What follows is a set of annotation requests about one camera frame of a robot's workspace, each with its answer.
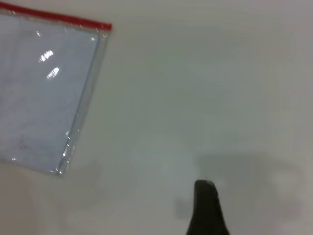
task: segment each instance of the white background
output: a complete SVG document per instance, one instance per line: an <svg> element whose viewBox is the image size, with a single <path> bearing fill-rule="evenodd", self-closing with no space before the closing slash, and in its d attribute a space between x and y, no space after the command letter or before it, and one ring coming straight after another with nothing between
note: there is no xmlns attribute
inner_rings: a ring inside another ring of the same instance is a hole
<svg viewBox="0 0 313 235"><path fill-rule="evenodd" d="M65 180L0 165L1 234L313 233L313 1L13 0L113 23Z"/></svg>

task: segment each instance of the plastic sheet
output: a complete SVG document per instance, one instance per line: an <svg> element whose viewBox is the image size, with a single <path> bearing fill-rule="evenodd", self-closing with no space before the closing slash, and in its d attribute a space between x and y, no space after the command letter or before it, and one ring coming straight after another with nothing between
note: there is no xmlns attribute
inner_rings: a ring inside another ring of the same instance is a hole
<svg viewBox="0 0 313 235"><path fill-rule="evenodd" d="M0 2L0 160L64 175L110 30Z"/></svg>

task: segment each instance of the blurry object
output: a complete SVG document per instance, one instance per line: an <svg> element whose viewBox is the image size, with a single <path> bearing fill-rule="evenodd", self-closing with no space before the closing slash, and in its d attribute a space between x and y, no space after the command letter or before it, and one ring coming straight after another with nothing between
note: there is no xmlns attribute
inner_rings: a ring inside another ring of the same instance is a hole
<svg viewBox="0 0 313 235"><path fill-rule="evenodd" d="M0 160L64 175L111 30L0 2Z"/></svg>
<svg viewBox="0 0 313 235"><path fill-rule="evenodd" d="M187 235L229 235L219 195L211 181L195 182L194 211Z"/></svg>

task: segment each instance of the red zipper seal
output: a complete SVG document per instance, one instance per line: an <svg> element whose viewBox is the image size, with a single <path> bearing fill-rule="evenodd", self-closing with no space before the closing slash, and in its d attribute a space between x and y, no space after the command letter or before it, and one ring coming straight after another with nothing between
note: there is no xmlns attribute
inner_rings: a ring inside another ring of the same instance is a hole
<svg viewBox="0 0 313 235"><path fill-rule="evenodd" d="M67 15L62 15L62 14L46 12L46 11L33 10L33 9L26 8L26 7L16 6L16 5L12 5L8 3L4 3L4 2L0 2L0 8L8 10L8 11L14 11L20 14L41 17L44 19L77 24L77 25L81 25L84 27L88 27L88 28L97 28L97 29L102 29L106 31L112 30L112 24L110 23L101 23L101 22L91 21L91 20L87 20L87 19L83 19L83 18L79 18L75 16L67 16Z"/></svg>

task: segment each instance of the ziplock bag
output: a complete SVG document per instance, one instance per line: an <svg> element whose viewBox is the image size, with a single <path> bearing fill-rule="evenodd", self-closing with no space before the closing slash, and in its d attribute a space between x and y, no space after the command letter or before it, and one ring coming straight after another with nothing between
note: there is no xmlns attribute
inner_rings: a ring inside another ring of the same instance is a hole
<svg viewBox="0 0 313 235"><path fill-rule="evenodd" d="M0 2L0 160L64 175L111 27Z"/></svg>

